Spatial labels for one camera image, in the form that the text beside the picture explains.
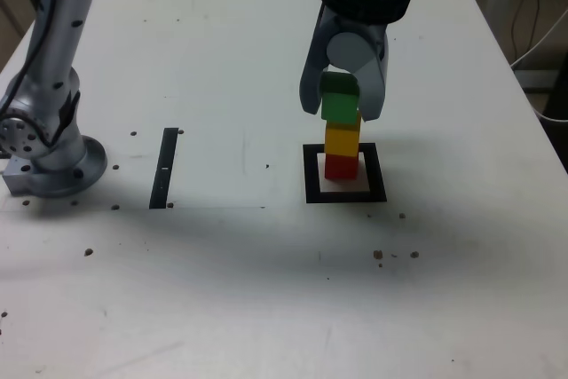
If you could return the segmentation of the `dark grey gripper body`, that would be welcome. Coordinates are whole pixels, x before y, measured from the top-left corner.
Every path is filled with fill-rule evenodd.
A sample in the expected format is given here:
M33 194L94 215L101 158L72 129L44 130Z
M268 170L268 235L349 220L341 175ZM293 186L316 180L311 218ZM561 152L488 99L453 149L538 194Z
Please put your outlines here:
M331 21L339 29L340 33L353 33L368 41L383 41L386 36L386 27L384 25L368 25L348 20L339 15L335 15Z

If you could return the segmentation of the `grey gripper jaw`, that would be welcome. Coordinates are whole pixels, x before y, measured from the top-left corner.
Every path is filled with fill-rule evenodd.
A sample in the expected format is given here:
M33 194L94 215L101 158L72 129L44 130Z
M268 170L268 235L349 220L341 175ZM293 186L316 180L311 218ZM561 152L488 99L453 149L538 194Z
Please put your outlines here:
M329 63L352 74L359 87L359 111L365 122L380 117L386 95L388 37L368 41L353 33L338 33L327 45Z

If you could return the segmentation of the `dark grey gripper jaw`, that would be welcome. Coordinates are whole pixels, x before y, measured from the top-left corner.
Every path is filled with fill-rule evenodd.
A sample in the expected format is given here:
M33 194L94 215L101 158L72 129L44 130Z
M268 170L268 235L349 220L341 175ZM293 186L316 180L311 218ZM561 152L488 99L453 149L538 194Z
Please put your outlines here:
M333 33L334 22L324 19L326 6L321 4L313 31L310 48L299 83L299 97L305 113L317 114L321 96L319 91L320 75L329 65L327 45Z

